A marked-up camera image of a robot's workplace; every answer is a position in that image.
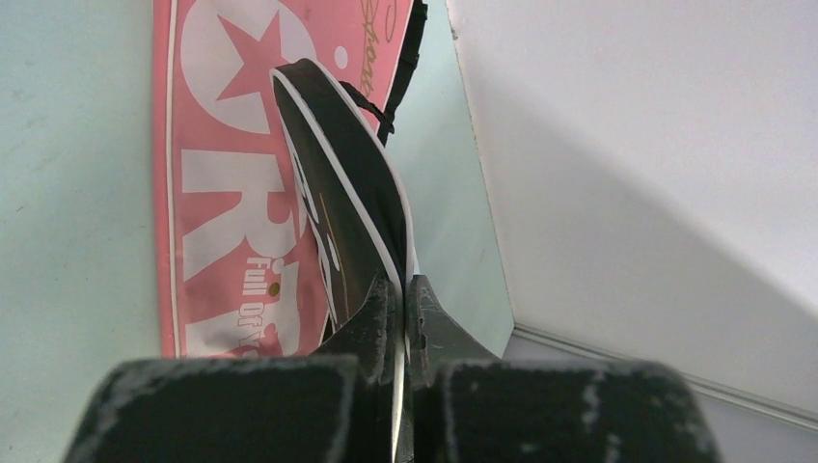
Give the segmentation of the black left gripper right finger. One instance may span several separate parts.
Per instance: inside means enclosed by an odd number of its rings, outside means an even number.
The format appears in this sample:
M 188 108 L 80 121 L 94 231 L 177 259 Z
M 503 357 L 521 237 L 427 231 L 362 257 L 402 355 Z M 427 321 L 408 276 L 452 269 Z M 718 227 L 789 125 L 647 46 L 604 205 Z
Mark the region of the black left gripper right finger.
M 422 275 L 406 289 L 419 462 L 719 462 L 691 388 L 646 361 L 504 361 L 442 308 Z

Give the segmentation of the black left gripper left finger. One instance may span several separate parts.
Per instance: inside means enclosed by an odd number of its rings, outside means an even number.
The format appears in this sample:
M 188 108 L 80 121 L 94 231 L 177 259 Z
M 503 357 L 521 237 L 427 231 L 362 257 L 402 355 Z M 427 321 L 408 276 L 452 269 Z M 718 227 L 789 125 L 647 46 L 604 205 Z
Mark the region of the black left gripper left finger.
M 395 288 L 307 356 L 139 359 L 99 383 L 67 462 L 396 462 Z

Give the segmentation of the pink racket cover bag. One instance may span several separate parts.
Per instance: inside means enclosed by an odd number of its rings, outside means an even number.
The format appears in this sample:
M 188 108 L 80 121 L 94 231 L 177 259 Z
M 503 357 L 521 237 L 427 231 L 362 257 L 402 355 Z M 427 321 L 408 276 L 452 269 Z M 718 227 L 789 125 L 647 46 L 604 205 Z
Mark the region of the pink racket cover bag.
M 157 1 L 153 165 L 168 357 L 307 355 L 327 332 L 315 237 L 271 83 L 309 58 L 388 117 L 414 70 L 420 1 Z

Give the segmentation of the black racket cover bag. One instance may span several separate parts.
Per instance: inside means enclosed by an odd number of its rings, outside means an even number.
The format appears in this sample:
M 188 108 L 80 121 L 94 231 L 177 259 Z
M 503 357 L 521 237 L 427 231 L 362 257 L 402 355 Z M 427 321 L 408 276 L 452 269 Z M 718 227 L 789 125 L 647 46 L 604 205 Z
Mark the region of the black racket cover bag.
M 358 460 L 409 461 L 405 300 L 416 263 L 403 185 L 350 85 L 310 59 L 271 81 L 327 294 L 319 352 L 355 356 L 370 393 Z

